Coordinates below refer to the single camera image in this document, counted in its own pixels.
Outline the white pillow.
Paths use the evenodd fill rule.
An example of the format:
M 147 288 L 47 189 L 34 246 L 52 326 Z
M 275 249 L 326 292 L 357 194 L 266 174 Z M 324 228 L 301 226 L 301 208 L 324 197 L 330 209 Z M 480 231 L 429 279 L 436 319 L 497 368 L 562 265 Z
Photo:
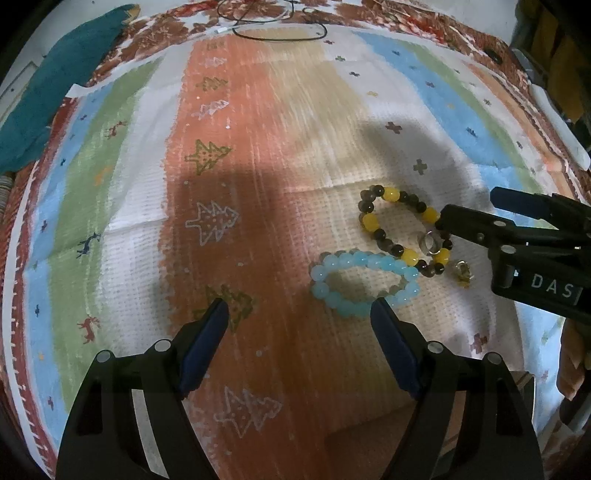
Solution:
M 530 84 L 529 93 L 534 98 L 538 107 L 543 111 L 546 118 L 550 121 L 571 158 L 582 170 L 589 170 L 589 154 L 572 133 L 567 123 L 562 119 L 558 110 L 554 107 L 547 91 L 539 85 Z

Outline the yellow curtain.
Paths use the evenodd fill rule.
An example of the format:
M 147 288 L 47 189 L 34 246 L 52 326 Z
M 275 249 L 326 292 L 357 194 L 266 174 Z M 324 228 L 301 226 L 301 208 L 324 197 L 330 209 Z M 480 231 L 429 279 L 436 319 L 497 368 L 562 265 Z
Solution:
M 521 1 L 533 29 L 526 50 L 542 68 L 551 99 L 572 123 L 590 113 L 590 3 Z

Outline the brown striped pillow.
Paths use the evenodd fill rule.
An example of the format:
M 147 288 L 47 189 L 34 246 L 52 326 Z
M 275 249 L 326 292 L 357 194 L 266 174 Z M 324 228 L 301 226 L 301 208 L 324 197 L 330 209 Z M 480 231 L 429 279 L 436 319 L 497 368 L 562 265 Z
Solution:
M 0 209 L 4 210 L 10 197 L 10 192 L 14 185 L 12 174 L 2 174 L 0 176 Z

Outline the teal blanket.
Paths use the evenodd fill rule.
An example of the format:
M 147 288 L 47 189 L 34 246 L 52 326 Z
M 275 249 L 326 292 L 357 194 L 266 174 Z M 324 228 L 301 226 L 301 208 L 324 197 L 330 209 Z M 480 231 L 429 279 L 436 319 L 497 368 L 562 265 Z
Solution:
M 51 122 L 75 85 L 90 80 L 140 7 L 125 4 L 64 35 L 31 77 L 18 104 L 1 125 L 1 172 L 17 172 L 40 158 Z

